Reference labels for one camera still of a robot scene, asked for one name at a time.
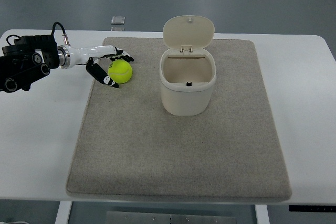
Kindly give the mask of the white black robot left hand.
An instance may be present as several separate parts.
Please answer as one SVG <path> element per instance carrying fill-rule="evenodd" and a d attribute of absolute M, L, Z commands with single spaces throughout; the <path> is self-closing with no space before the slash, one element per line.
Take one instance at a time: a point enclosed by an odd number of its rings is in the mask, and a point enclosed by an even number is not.
<path fill-rule="evenodd" d="M 86 71 L 99 83 L 113 88 L 119 87 L 119 82 L 108 75 L 108 64 L 116 60 L 134 62 L 134 59 L 125 51 L 112 45 L 74 48 L 65 46 L 65 57 L 69 63 L 65 66 L 71 68 L 83 65 Z"/>

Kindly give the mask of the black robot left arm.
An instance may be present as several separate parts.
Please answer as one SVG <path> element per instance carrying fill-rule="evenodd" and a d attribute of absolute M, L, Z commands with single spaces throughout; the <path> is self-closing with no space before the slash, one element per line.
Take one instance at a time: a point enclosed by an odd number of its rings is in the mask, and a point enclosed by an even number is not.
<path fill-rule="evenodd" d="M 28 91 L 32 83 L 48 76 L 52 69 L 68 63 L 69 55 L 54 38 L 56 26 L 61 28 L 64 42 L 69 45 L 66 30 L 60 22 L 53 24 L 48 35 L 12 34 L 6 37 L 7 46 L 2 48 L 1 56 L 1 91 Z"/>

